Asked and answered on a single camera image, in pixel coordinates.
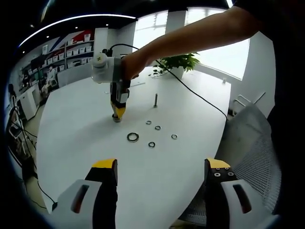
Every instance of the office chair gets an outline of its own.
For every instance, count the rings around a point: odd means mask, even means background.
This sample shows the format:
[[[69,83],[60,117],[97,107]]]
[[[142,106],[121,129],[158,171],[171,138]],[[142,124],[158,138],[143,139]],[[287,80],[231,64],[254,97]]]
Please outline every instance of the office chair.
[[[250,104],[228,121],[215,159],[231,165],[238,179],[256,190],[263,205],[275,212],[281,187],[281,170],[271,141],[271,128],[261,111]],[[204,185],[180,220],[206,226]]]

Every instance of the bolt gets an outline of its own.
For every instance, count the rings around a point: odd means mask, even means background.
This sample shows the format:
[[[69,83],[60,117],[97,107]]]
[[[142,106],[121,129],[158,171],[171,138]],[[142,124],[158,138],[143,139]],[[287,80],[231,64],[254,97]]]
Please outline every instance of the bolt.
[[[157,107],[157,100],[158,100],[158,93],[156,93],[155,97],[154,97],[154,108]]]

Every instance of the window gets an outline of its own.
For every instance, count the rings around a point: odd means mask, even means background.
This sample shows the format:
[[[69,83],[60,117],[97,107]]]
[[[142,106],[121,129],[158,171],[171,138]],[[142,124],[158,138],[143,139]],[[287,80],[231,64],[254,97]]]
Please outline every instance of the window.
[[[221,13],[215,8],[189,8],[186,12],[185,25],[207,16]],[[250,39],[223,47],[198,52],[200,63],[232,75],[240,80],[244,76],[247,64]]]
[[[135,25],[134,47],[141,48],[165,34],[168,11],[150,14],[139,18]]]

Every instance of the white table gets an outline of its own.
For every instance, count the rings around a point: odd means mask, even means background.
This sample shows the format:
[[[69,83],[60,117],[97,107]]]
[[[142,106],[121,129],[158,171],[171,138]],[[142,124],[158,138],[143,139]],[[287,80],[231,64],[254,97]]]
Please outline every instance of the white table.
[[[133,80],[140,85],[130,88],[121,123],[111,118],[107,83],[88,78],[50,94],[39,127],[37,168],[41,187],[55,201],[97,160],[116,158],[117,229],[165,229],[189,205],[203,182],[204,160],[216,154],[225,117],[171,75],[152,79],[151,72],[148,67]],[[197,71],[183,81],[227,112],[229,83]],[[158,108],[153,108],[155,93]],[[137,132],[139,141],[128,142],[130,132]],[[148,147],[150,141],[155,148]],[[51,201],[43,198],[50,212]]]

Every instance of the white cabinet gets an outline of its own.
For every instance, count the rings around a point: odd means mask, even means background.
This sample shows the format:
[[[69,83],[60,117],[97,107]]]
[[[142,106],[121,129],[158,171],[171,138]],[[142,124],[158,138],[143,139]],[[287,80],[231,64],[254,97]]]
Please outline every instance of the white cabinet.
[[[38,88],[38,84],[33,85],[20,95],[17,100],[20,100],[23,112],[27,120],[30,120],[36,115],[41,101],[41,96]]]

